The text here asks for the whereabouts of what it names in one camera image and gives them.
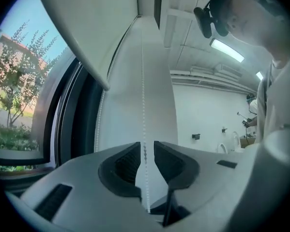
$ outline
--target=person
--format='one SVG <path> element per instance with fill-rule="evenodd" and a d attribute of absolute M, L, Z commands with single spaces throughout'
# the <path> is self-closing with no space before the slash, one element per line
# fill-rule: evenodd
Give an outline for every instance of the person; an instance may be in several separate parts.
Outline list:
<path fill-rule="evenodd" d="M 258 88 L 257 138 L 290 126 L 290 19 L 267 0 L 210 0 L 210 13 L 221 36 L 265 48 L 273 57 Z"/>
<path fill-rule="evenodd" d="M 248 94 L 246 96 L 246 101 L 248 103 L 248 110 L 250 112 L 250 114 L 252 115 L 252 119 L 251 119 L 251 122 L 247 122 L 247 125 L 246 127 L 247 128 L 251 128 L 253 127 L 251 131 L 251 134 L 253 134 L 253 132 L 256 133 L 256 125 L 257 125 L 257 122 L 258 122 L 258 119 L 257 119 L 257 114 L 258 114 L 258 102 L 256 100 L 256 97 L 253 95 L 253 94 Z"/>

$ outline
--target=white wall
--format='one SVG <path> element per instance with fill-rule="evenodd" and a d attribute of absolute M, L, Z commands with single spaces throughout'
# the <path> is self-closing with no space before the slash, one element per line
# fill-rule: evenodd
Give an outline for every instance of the white wall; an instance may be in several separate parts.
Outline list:
<path fill-rule="evenodd" d="M 245 135 L 240 112 L 250 118 L 246 95 L 209 88 L 173 85 L 176 104 L 178 144 L 198 150 L 215 152 L 233 131 Z M 199 134 L 200 139 L 192 139 Z"/>

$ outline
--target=wall-mounted fixture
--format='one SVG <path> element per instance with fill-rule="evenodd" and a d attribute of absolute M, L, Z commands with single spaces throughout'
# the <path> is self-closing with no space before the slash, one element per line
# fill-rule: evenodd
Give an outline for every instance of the wall-mounted fixture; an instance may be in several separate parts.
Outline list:
<path fill-rule="evenodd" d="M 195 140 L 199 140 L 200 134 L 192 134 L 192 138 Z"/>

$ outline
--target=cardboard box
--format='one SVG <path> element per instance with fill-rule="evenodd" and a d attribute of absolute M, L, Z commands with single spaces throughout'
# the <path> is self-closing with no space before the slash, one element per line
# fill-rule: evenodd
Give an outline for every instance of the cardboard box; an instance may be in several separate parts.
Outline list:
<path fill-rule="evenodd" d="M 240 138 L 242 148 L 246 148 L 248 145 L 254 144 L 255 140 L 256 140 L 255 137 L 247 137 L 247 139 Z"/>

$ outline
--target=sky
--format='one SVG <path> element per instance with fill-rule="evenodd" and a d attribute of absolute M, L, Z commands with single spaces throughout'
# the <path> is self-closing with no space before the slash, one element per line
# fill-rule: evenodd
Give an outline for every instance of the sky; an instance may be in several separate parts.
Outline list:
<path fill-rule="evenodd" d="M 50 43 L 50 41 L 55 36 L 58 36 L 57 40 L 47 52 L 46 57 L 44 57 L 45 60 L 48 58 L 55 58 L 67 46 L 57 29 L 55 28 L 54 24 L 50 20 L 40 0 L 18 0 L 3 20 L 0 29 L 2 30 L 2 33 L 12 37 L 16 30 L 28 20 L 30 21 L 28 22 L 27 27 L 23 30 L 23 35 L 25 33 L 28 33 L 26 38 L 22 41 L 24 45 L 28 44 L 31 41 L 33 34 L 37 30 L 37 38 L 44 31 L 49 30 L 48 34 L 45 37 L 44 46 Z"/>

